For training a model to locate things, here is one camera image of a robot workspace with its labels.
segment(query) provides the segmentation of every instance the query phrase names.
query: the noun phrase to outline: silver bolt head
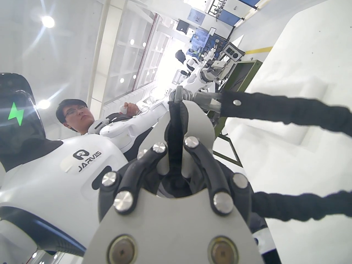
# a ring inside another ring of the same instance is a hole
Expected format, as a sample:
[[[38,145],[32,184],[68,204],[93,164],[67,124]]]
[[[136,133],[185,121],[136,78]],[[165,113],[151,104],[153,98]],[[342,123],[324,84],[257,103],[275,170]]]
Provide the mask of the silver bolt head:
[[[137,159],[141,159],[147,151],[148,151],[148,149],[144,149],[144,150],[140,151],[137,155]]]
[[[116,173],[115,172],[108,172],[103,176],[101,181],[103,186],[112,186],[116,181]]]
[[[133,204],[133,195],[127,191],[120,191],[114,199],[114,207],[117,211],[128,211]]]
[[[240,100],[234,100],[234,101],[233,101],[233,104],[234,104],[235,106],[240,106],[242,103],[241,103]]]
[[[185,139],[185,145],[189,148],[195,148],[199,145],[199,141],[196,137],[190,136]]]
[[[230,214],[233,210],[232,197],[226,192],[218,192],[213,198],[215,208],[222,214]]]
[[[153,145],[153,151],[156,153],[163,153],[165,152],[166,145],[163,142],[158,142]]]
[[[239,188],[246,188],[248,186],[248,179],[242,173],[235,173],[232,180]]]

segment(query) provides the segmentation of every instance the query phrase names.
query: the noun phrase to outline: man's hand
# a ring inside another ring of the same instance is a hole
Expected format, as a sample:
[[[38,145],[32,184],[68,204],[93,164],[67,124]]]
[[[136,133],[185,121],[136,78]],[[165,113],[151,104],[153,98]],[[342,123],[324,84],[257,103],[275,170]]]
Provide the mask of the man's hand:
[[[133,104],[133,103],[125,103],[123,105],[124,107],[127,107],[127,116],[135,116],[139,113],[139,108],[137,107],[136,104]]]

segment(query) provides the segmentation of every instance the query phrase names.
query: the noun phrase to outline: ceiling light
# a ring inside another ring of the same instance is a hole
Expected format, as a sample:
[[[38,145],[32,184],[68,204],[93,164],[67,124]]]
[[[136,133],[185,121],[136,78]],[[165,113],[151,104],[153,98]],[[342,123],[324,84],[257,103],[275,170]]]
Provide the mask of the ceiling light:
[[[48,100],[41,100],[38,104],[37,104],[37,109],[47,109],[50,107],[50,101]]]
[[[44,27],[46,27],[46,28],[53,28],[55,26],[55,21],[50,16],[42,17],[42,23],[43,23]]]

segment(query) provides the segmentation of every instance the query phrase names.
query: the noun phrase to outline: blue sign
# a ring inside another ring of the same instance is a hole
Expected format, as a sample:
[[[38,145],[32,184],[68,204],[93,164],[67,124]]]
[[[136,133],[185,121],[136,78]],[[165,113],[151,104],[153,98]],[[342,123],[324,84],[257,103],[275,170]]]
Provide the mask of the blue sign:
[[[198,24],[199,26],[201,26],[203,21],[204,21],[204,18],[205,18],[205,14],[204,13],[199,12],[199,11],[197,11],[195,9],[191,9],[187,19],[189,21],[192,21],[192,22]]]

